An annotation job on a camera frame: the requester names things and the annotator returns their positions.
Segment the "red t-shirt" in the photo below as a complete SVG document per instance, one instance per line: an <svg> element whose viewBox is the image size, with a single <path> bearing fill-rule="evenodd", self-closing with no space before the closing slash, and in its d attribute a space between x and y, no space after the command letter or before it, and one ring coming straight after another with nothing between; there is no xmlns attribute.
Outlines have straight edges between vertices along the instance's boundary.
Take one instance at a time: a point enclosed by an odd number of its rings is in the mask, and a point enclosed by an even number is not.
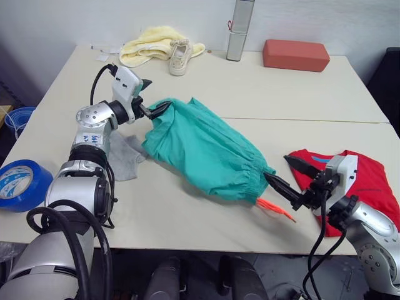
<svg viewBox="0 0 400 300"><path fill-rule="evenodd" d="M362 201L372 208L377 209L389 217L396 225L397 230L400 228L400 209L396 198L393 196L392 190L389 186L384 166L365 155L345 150L339 155L357 155L357 178L346 196L358 196L358 200ZM324 170L326 163L333 157L332 155L321 155L317 153L308 152L306 149L294 151L290 156L302 158L309 164L312 164L319 170ZM308 188L312 179L304 174L291 168L297 184L304 190ZM336 228L327 224L326 236L340 236L341 233Z"/></svg>

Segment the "white sneaker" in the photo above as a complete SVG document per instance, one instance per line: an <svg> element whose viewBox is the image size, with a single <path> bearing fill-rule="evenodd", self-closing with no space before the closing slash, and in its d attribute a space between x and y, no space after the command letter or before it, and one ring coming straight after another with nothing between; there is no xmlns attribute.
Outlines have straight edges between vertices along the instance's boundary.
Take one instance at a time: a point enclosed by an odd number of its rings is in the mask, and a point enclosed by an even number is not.
<svg viewBox="0 0 400 300"><path fill-rule="evenodd" d="M169 72L175 76L182 76L192 56L193 47L188 39L175 39L171 41L172 54L169 61Z"/></svg>

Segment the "tape roll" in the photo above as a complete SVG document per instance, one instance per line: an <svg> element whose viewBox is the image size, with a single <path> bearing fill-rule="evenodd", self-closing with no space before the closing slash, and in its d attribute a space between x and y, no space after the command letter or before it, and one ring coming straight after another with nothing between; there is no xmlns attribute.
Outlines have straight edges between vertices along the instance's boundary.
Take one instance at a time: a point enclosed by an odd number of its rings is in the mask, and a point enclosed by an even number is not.
<svg viewBox="0 0 400 300"><path fill-rule="evenodd" d="M48 170L29 159L8 164L0 169L0 208L18 213L35 208L52 181Z"/></svg>

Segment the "table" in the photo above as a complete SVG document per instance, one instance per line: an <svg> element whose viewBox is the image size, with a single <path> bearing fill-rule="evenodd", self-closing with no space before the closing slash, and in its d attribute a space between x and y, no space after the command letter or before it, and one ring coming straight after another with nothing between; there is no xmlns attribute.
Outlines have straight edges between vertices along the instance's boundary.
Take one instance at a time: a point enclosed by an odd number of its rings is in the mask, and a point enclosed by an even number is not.
<svg viewBox="0 0 400 300"><path fill-rule="evenodd" d="M264 67L260 52L243 52L239 62L225 57L204 53L181 77L155 59L134 71L154 82L143 93L148 103L195 97L222 118L388 122L345 56L331 56L323 72Z"/></svg>
<svg viewBox="0 0 400 300"><path fill-rule="evenodd" d="M9 113L10 111L13 110L13 106L12 105L2 105L1 106L7 113ZM6 114L5 112L0 109L0 128L1 126L3 126L4 121L6 120Z"/></svg>
<svg viewBox="0 0 400 300"><path fill-rule="evenodd" d="M33 112L5 164L33 159L56 174L69 156L76 133L76 111L88 105L91 82L102 65L93 60L96 54L89 53L77 48L72 61L64 66ZM157 89L155 83L146 93L152 88ZM95 101L109 99L110 90L111 77L103 76ZM382 162L399 199L400 140L389 124L235 118L226 121L254 143L268 164L294 187L296 183L283 155L302 148L323 154L349 149ZM150 120L140 119L132 125L120 126L119 130L143 140L151 128ZM106 229L114 248L306 254L319 233L310 211L305 208L292 211L290 204L270 187L262 196L290 211L296 224L284 217L268 216L244 202L229 204L207 197L176 172L151 159L139 165L137 179L116 183L116 196L119 202L112 213L116 228ZM26 224L25 215L0 211L0 228L10 228L0 231L0 241L28 243L36 236ZM324 253L335 241L336 238L324 239L317 253ZM355 254L355 251L344 242L336 254Z"/></svg>

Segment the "orange string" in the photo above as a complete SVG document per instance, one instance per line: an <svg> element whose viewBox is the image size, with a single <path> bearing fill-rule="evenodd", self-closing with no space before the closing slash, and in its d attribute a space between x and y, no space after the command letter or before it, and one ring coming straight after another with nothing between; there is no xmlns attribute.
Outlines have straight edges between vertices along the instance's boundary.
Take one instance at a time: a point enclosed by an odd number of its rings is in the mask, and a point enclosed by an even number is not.
<svg viewBox="0 0 400 300"><path fill-rule="evenodd" d="M283 214L293 222L296 222L296 220L283 208L279 207L278 205L275 205L269 201L266 201L263 198L257 198L256 206L259 206L260 208L268 209L270 211L274 211L275 213L278 214Z"/></svg>

